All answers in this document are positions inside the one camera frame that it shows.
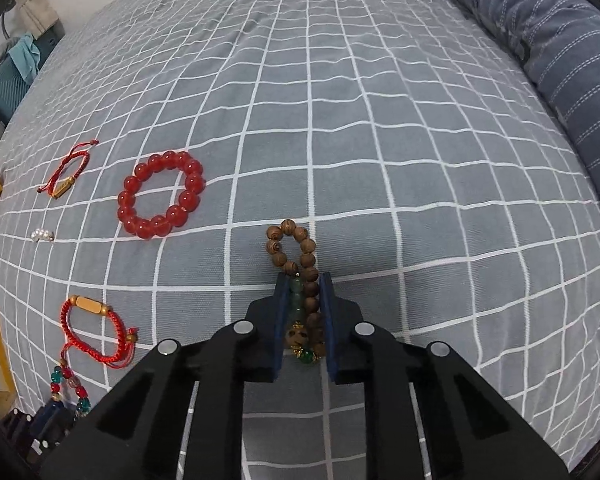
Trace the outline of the teal cloth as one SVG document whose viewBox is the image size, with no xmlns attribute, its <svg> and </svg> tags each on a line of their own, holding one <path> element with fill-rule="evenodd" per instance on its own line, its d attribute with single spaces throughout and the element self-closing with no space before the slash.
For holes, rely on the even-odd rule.
<svg viewBox="0 0 600 480">
<path fill-rule="evenodd" d="M 32 34 L 27 32 L 21 36 L 8 50 L 8 56 L 12 59 L 22 80 L 30 86 L 38 76 L 41 62 L 41 51 L 35 44 Z"/>
</svg>

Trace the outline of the blue striped pillow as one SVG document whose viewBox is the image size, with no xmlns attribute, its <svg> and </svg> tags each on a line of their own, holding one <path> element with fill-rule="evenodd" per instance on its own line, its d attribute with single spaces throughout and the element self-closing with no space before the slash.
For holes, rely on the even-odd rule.
<svg viewBox="0 0 600 480">
<path fill-rule="evenodd" d="M 600 10 L 588 0 L 456 1 L 518 58 L 600 200 Z"/>
</svg>

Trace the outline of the teal suitcase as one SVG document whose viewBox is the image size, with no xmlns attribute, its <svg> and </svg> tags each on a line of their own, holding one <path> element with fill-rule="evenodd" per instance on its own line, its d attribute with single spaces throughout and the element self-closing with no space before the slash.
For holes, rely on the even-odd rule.
<svg viewBox="0 0 600 480">
<path fill-rule="evenodd" d="M 15 45 L 20 37 L 9 39 L 0 45 L 0 123 L 3 125 L 10 122 L 16 109 L 32 86 L 32 84 L 28 86 L 22 80 L 12 59 L 8 56 L 8 50 Z M 34 41 L 41 51 L 41 62 L 38 69 L 38 72 L 40 72 L 57 46 L 59 39 L 48 32 Z"/>
</svg>

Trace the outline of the grey checked bed cover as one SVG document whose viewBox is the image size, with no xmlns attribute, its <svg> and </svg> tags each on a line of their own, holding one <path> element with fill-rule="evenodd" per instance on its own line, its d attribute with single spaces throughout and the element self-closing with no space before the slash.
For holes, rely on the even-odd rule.
<svg viewBox="0 0 600 480">
<path fill-rule="evenodd" d="M 600 205 L 451 0 L 118 0 L 0 142 L 0 322 L 34 412 L 72 294 L 204 340 L 272 292 L 265 231 L 412 344 L 448 342 L 574 467 L 600 440 Z"/>
</svg>

